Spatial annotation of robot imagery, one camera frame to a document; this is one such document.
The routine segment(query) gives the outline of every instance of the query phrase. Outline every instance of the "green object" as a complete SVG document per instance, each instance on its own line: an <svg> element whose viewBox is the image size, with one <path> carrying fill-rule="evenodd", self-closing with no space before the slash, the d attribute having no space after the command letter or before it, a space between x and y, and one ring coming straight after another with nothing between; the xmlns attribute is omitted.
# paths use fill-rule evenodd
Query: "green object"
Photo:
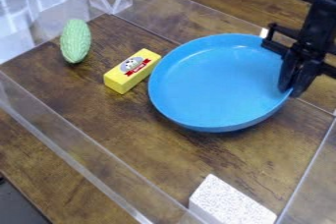
<svg viewBox="0 0 336 224"><path fill-rule="evenodd" d="M68 63L80 63L89 51L90 31L81 20L69 20L60 36L60 50Z"/></svg>

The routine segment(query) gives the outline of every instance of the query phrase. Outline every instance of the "small yellow box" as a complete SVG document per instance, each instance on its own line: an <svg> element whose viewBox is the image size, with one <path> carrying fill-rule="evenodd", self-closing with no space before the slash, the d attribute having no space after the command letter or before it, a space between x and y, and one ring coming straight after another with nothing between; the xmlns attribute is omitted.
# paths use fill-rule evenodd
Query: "small yellow box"
<svg viewBox="0 0 336 224"><path fill-rule="evenodd" d="M125 94L148 77L160 59L160 55L141 49L104 74L105 86Z"/></svg>

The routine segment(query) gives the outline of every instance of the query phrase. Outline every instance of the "blue bowl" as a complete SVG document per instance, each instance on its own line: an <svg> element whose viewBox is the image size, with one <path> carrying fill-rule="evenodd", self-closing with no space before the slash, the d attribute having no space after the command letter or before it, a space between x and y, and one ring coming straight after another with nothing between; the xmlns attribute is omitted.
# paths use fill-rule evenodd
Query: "blue bowl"
<svg viewBox="0 0 336 224"><path fill-rule="evenodd" d="M290 91L277 89L281 57L248 34L218 34L178 46L157 64L148 83L160 113L182 127L210 133L265 120Z"/></svg>

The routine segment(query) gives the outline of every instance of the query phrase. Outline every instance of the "wood grain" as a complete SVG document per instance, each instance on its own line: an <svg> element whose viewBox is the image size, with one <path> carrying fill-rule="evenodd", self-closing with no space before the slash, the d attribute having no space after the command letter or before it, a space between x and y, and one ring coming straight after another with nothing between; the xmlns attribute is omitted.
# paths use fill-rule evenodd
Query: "wood grain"
<svg viewBox="0 0 336 224"><path fill-rule="evenodd" d="M294 0L198 1L258 25L266 18L297 25L304 9ZM282 11L278 3L296 4L297 10ZM102 85L102 74L140 48L164 55L176 44L106 15L89 27L93 43L82 64L64 63L56 39L4 64L1 71L181 203L186 205L190 193L213 173L278 213L332 116L290 100L270 119L244 131L189 132L152 107L146 82L124 96ZM1 170L46 217L54 223L130 223L13 120L0 116Z"/></svg>

